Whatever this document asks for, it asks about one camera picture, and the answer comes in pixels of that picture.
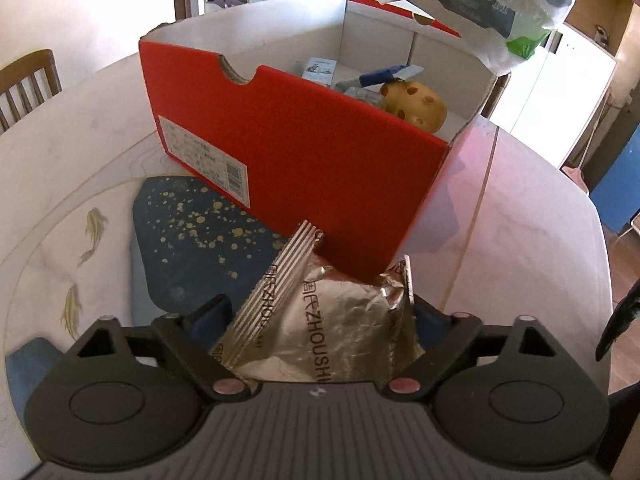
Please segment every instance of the tiled floor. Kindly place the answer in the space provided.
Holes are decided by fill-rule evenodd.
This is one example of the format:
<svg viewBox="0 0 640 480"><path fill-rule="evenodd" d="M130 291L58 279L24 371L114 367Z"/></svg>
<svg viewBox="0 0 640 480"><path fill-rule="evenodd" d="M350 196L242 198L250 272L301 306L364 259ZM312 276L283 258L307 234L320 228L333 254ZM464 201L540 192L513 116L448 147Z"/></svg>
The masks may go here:
<svg viewBox="0 0 640 480"><path fill-rule="evenodd" d="M614 307L640 278L640 235L630 232L618 239L605 228ZM609 393L640 381L640 319L613 346Z"/></svg>

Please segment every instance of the yellow ball with holes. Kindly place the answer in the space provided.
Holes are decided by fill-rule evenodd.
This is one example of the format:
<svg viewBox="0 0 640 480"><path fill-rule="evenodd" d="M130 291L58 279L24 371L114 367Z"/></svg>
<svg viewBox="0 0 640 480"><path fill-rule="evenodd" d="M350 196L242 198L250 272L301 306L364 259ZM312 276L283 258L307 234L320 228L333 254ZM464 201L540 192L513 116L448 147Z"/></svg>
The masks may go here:
<svg viewBox="0 0 640 480"><path fill-rule="evenodd" d="M387 112L434 134L447 118L447 107L431 88L415 81L392 81L380 89Z"/></svg>

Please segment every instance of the wooden chair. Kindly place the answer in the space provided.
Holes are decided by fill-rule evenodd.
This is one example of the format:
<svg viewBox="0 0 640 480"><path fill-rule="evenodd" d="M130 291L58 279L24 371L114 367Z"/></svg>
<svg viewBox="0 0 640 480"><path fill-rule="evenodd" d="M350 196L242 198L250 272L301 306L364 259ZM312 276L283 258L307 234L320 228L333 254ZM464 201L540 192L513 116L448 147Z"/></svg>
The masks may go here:
<svg viewBox="0 0 640 480"><path fill-rule="evenodd" d="M47 83L49 85L49 91L52 96L62 90L60 86L60 79L58 78L58 71L56 70L56 61L54 60L53 52L49 49L31 52L0 70L0 95L4 94L15 122L18 122L21 119L21 116L18 111L18 107L15 105L14 97L11 94L11 88L17 88L25 115L44 102L42 92L38 86L38 80L35 76L38 70L44 70ZM33 93L36 100L35 103L31 103L29 101L27 92L22 84L23 80L27 78L33 87ZM2 128L0 130L2 132L9 129L9 123L2 113L2 109L0 109L0 128Z"/></svg>

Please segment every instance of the black label on package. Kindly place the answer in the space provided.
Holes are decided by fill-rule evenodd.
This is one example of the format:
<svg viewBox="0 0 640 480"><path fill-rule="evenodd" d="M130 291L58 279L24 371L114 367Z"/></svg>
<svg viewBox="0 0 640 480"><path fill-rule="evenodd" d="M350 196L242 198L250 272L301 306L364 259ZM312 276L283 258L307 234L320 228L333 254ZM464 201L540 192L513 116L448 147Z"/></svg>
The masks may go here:
<svg viewBox="0 0 640 480"><path fill-rule="evenodd" d="M492 28L508 38L516 13L496 0L438 0L442 6L482 28Z"/></svg>

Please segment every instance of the red box side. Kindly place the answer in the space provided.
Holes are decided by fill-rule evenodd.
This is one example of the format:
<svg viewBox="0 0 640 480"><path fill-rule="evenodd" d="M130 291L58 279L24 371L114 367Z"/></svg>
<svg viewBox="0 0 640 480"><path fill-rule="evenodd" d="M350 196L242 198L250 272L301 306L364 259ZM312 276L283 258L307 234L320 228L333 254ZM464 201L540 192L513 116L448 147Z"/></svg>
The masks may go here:
<svg viewBox="0 0 640 480"><path fill-rule="evenodd" d="M216 53L141 41L140 58L158 131L162 115L243 162L252 215L287 237L309 220L325 231L321 254L351 276L386 269L446 142L266 66L239 85Z"/></svg>

